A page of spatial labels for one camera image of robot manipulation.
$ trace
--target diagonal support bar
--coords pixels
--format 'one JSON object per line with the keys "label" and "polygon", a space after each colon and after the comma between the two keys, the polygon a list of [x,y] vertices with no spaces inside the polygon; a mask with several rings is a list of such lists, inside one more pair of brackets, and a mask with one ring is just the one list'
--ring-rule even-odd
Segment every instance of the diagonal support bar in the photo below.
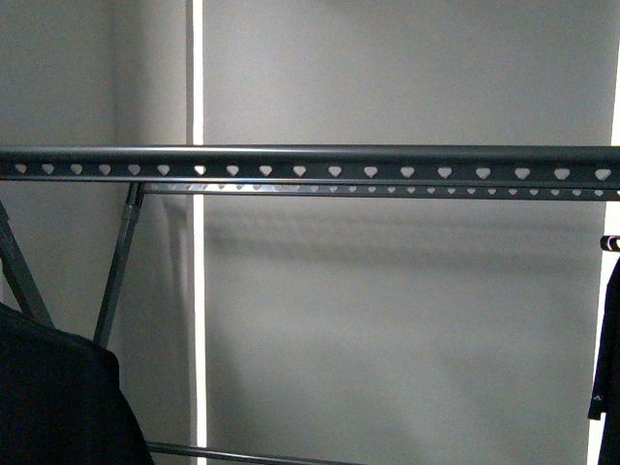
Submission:
{"label": "diagonal support bar", "polygon": [[134,229],[140,217],[140,208],[144,194],[142,193],[143,184],[134,182],[129,186],[127,201],[123,208],[123,216],[116,241],[116,248],[112,257],[112,263],[109,267],[108,283],[104,291],[104,298],[99,312],[99,320],[95,329],[95,337],[93,340],[101,347],[106,347],[109,341],[109,335],[112,330],[114,313],[118,306],[120,290],[125,276],[125,267],[129,258],[129,250],[134,237]]}
{"label": "diagonal support bar", "polygon": [[42,325],[54,327],[28,264],[21,254],[13,231],[11,231],[9,214],[1,201],[0,258],[2,259],[2,271],[21,311]]}

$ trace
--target perforated metal bar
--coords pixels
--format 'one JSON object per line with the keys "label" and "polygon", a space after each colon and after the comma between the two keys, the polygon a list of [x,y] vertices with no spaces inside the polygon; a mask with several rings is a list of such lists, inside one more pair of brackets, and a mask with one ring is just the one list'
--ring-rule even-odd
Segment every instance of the perforated metal bar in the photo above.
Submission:
{"label": "perforated metal bar", "polygon": [[144,182],[145,193],[620,200],[620,147],[0,147],[0,179]]}

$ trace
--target dark fabric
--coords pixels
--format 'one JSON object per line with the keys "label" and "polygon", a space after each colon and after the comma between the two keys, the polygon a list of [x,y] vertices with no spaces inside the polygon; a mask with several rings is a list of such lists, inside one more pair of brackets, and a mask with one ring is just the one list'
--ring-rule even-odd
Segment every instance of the dark fabric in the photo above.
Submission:
{"label": "dark fabric", "polygon": [[620,314],[620,260],[613,268],[604,298],[603,326],[597,359],[597,372],[590,399],[589,419],[601,419],[601,413],[607,412],[612,382],[614,356],[618,350],[616,340],[618,316]]}
{"label": "dark fabric", "polygon": [[148,464],[118,360],[0,306],[0,463]]}
{"label": "dark fabric", "polygon": [[611,273],[604,301],[604,318],[597,371],[588,418],[605,423],[599,465],[620,463],[620,260]]}

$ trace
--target clothing rack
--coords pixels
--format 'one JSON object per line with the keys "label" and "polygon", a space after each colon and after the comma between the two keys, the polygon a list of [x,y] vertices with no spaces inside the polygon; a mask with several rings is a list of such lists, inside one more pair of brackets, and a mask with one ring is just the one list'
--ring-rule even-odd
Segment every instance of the clothing rack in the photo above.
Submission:
{"label": "clothing rack", "polygon": [[[0,180],[129,183],[94,335],[94,341],[105,347],[145,195],[620,201],[620,147],[0,146]],[[4,274],[22,312],[53,326],[1,203],[0,254]],[[149,448],[249,463],[337,463],[161,443],[149,443]]]}

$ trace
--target hanging clothes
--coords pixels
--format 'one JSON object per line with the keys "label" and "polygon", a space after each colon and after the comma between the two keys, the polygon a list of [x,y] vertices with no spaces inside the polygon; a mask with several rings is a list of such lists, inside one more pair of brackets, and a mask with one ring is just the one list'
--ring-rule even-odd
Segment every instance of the hanging clothes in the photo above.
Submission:
{"label": "hanging clothes", "polygon": [[116,356],[0,304],[0,462],[153,465]]}
{"label": "hanging clothes", "polygon": [[606,413],[599,465],[620,463],[620,260],[605,292],[604,317],[589,419]]}

